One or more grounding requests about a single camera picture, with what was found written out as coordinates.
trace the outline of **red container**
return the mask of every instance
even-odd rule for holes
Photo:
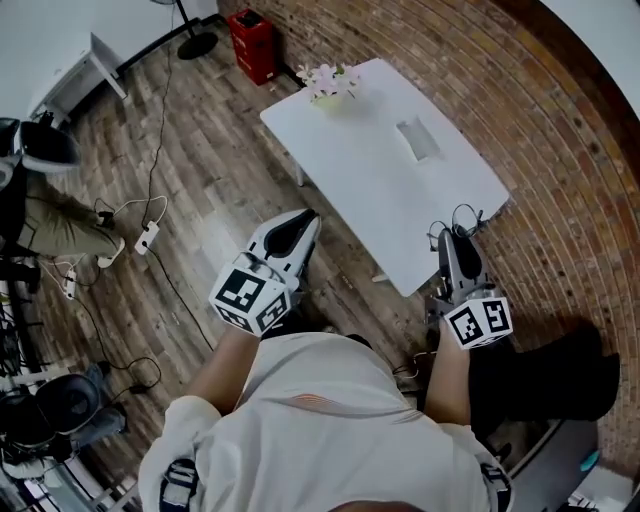
[[[250,9],[230,16],[227,21],[238,66],[256,85],[276,76],[273,25]]]

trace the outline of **hand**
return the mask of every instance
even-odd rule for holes
[[[449,324],[446,322],[444,318],[441,318],[438,322],[438,329],[440,330],[440,345],[438,350],[452,350],[454,352],[467,352],[466,350],[462,350],[456,338],[453,334],[453,331],[449,327]]]

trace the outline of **strap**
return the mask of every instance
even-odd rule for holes
[[[511,480],[499,465],[480,462],[491,512],[508,512],[513,502]]]
[[[189,512],[191,498],[195,496],[199,483],[194,460],[172,462],[160,486],[160,512]]]

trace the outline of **black chair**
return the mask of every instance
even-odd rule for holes
[[[471,426],[479,438],[505,419],[596,421],[616,400],[620,356],[602,356],[597,328],[579,329],[523,353],[504,346],[471,353]]]
[[[10,117],[0,117],[0,157],[13,153],[13,140],[20,121]]]
[[[86,425],[100,409],[100,391],[84,375],[63,375],[34,395],[0,400],[0,432],[5,442],[25,450],[42,450],[57,434],[69,435]]]

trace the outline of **wooden floor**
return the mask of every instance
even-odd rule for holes
[[[180,61],[175,52],[184,36],[170,43],[163,147],[153,173],[153,194],[170,200],[153,247],[207,342],[154,257],[133,249],[144,204],[129,206],[117,217],[117,229],[127,241],[124,255],[95,285],[78,293],[114,363],[124,365],[145,355],[162,368],[162,381],[146,395],[125,393],[118,399],[129,416],[129,433],[91,451],[109,474],[137,471],[161,432],[164,410],[224,330],[207,301],[218,272],[245,246],[256,226],[281,212],[311,207],[322,215],[322,234],[310,265],[310,299],[319,312],[342,332],[370,340],[392,366],[425,348],[420,294],[404,299],[390,284],[371,282],[379,272],[371,257],[312,184],[296,186],[292,161],[260,121],[262,110],[297,87],[285,76],[256,87],[236,67],[226,30],[215,30],[220,43],[205,58]],[[101,198],[118,207],[145,198],[167,78],[165,45],[125,73],[129,96],[124,102],[105,89],[72,127],[83,151],[81,171],[54,180],[56,186],[86,204]],[[154,204],[151,218],[160,211],[161,204]],[[87,259],[78,268],[79,280],[93,281],[95,263]],[[66,300],[49,277],[37,302],[45,328],[36,339],[45,360],[67,358],[82,370],[102,359],[82,306]],[[145,383],[155,378],[154,368],[145,362],[133,373]],[[133,378],[114,371],[110,383],[115,395]]]

